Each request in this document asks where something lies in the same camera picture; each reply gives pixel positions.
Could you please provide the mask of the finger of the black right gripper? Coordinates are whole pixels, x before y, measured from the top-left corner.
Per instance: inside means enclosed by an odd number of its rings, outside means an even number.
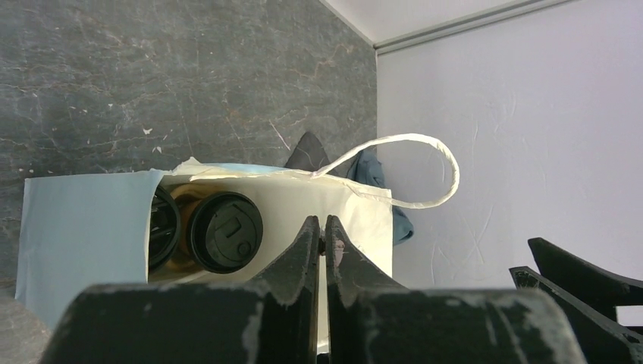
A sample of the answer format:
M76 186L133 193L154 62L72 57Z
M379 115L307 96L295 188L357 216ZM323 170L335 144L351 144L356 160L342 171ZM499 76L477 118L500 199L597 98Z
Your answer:
M538 288L564 311L588 363L641 363L642 335L590 307L529 267L510 269L518 288Z
M642 304L642 282L600 268L541 238L528 245L540 274L600 314L617 320L618 306Z

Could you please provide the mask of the light blue paper bag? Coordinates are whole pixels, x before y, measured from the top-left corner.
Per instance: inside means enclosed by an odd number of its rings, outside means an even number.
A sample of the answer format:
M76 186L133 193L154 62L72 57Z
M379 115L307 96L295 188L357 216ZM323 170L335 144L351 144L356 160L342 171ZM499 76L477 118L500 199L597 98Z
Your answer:
M334 168L367 149L413 141L430 145L450 163L446 194L429 202L394 199L389 189L335 177ZM20 228L16 298L54 328L82 290L94 284L146 283L153 194L201 199L231 191L250 198L263 220L254 259L231 274L177 273L174 282L244 282L293 242L309 216L337 216L356 247L386 274L392 272L393 210L430 209L445 203L460 184L460 168L440 140L418 133L385 136L358 145L314 171L264 165L209 163L194 158L171 171L78 174L26 180Z

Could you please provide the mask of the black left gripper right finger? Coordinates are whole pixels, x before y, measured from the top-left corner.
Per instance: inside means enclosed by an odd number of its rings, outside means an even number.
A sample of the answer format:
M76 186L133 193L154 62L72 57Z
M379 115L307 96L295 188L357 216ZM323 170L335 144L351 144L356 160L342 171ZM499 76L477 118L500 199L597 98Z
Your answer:
M410 289L331 215L325 226L332 363L583 363L560 307L539 290Z

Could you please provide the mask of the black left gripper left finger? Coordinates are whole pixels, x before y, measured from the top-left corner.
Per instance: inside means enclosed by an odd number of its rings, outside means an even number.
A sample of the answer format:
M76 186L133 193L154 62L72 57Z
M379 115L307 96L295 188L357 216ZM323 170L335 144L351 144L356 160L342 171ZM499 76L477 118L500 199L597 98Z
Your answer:
M100 284L67 308L44 363L314 363L315 216L243 283Z

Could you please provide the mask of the black plastic cup lid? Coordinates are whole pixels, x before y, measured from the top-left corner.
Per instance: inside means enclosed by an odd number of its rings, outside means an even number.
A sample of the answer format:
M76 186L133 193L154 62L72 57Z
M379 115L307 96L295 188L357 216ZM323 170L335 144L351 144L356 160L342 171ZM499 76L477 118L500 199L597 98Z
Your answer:
M231 274L247 266L262 244L263 220L241 193L213 193L190 205L185 241L191 259L206 271Z

